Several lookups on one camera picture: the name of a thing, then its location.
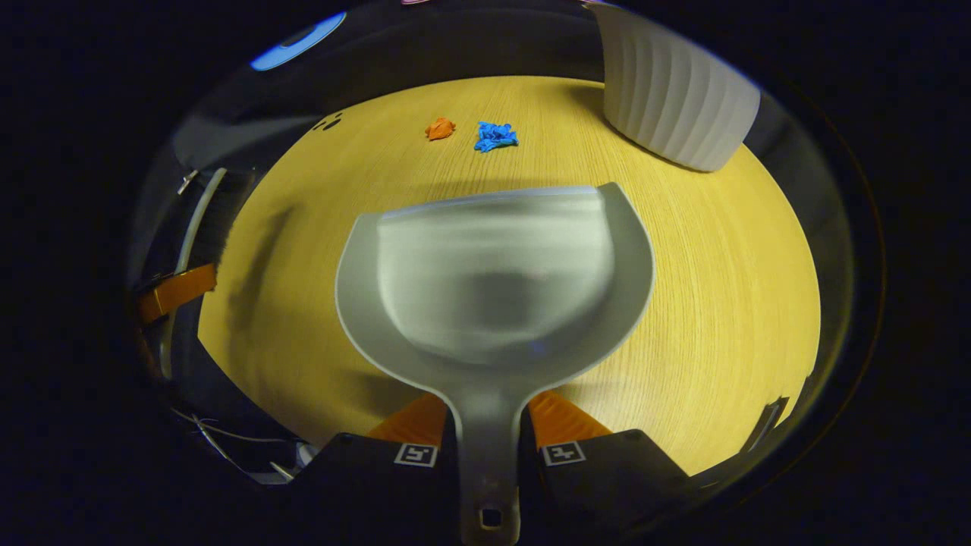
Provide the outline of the blue paper scrap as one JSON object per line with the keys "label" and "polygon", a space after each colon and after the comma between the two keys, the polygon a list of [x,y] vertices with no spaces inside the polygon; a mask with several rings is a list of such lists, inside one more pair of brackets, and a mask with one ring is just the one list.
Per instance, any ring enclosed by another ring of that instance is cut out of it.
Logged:
{"label": "blue paper scrap", "polygon": [[476,131],[476,142],[473,148],[477,152],[487,153],[493,149],[519,146],[519,136],[510,124],[493,124],[479,122]]}

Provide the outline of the small white broom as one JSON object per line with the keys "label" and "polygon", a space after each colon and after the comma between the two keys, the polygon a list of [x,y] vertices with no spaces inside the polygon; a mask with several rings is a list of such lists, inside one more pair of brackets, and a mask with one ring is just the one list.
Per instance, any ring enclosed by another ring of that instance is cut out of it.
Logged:
{"label": "small white broom", "polygon": [[[179,248],[174,261],[174,271],[164,278],[207,263],[215,263],[216,277],[218,277],[218,267],[228,245],[232,224],[257,181],[258,177],[253,171],[230,171],[227,168],[218,168],[212,173],[205,183],[201,196],[191,206],[187,224],[177,238]],[[161,377],[166,381],[174,377],[172,365],[174,317],[180,308],[161,318],[162,329],[157,343],[157,362],[159,362]]]}

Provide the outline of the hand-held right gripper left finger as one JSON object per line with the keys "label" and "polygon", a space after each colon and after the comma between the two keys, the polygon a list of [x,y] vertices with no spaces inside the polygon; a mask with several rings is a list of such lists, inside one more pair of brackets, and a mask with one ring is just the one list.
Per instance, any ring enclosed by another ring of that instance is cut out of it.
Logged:
{"label": "hand-held right gripper left finger", "polygon": [[447,405],[424,394],[367,435],[334,436],[288,488],[295,544],[457,544]]}

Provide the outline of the white ribbed garbage bin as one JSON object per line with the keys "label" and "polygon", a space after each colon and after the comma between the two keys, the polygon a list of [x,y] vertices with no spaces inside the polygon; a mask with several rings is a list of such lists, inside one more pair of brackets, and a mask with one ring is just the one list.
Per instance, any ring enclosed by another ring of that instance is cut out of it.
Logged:
{"label": "white ribbed garbage bin", "polygon": [[632,142],[714,172],[741,148],[762,91],[717,55],[620,6],[589,4],[602,40],[604,115]]}

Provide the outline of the black desk edge clamp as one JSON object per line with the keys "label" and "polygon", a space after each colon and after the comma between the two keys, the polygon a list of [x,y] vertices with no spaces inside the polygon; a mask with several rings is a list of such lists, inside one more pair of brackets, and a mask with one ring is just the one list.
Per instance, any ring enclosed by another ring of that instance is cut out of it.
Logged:
{"label": "black desk edge clamp", "polygon": [[789,397],[778,397],[777,400],[763,407],[762,414],[757,419],[755,428],[749,433],[748,439],[743,442],[740,453],[752,452],[766,439],[766,436],[779,424],[788,402],[790,402]]}

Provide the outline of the black backdrop cloth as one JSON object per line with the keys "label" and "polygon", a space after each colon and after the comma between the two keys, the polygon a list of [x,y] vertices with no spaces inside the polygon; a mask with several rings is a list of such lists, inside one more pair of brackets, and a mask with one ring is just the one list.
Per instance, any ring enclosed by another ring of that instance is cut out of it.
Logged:
{"label": "black backdrop cloth", "polygon": [[[246,65],[204,93],[161,146],[133,215],[128,290],[174,271],[177,238],[218,168],[257,184],[309,129],[340,131],[347,108],[396,91],[468,77],[544,76],[602,82],[602,42],[576,0],[374,0],[295,58]],[[181,196],[183,176],[198,175]]]}

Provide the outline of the white dustpan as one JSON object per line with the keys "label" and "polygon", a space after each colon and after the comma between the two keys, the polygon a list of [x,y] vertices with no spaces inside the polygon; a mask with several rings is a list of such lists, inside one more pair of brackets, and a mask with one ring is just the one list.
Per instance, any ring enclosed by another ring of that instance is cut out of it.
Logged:
{"label": "white dustpan", "polygon": [[651,235],[616,183],[354,222],[335,276],[338,318],[368,362],[450,409],[464,546],[519,541],[521,414],[627,341],[655,278]]}

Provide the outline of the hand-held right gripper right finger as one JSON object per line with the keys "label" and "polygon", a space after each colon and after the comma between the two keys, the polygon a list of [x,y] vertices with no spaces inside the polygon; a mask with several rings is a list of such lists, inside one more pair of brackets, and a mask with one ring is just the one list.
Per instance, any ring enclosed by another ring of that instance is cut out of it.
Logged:
{"label": "hand-held right gripper right finger", "polygon": [[695,500],[645,432],[612,432],[555,391],[527,404],[520,464],[524,544],[641,544]]}

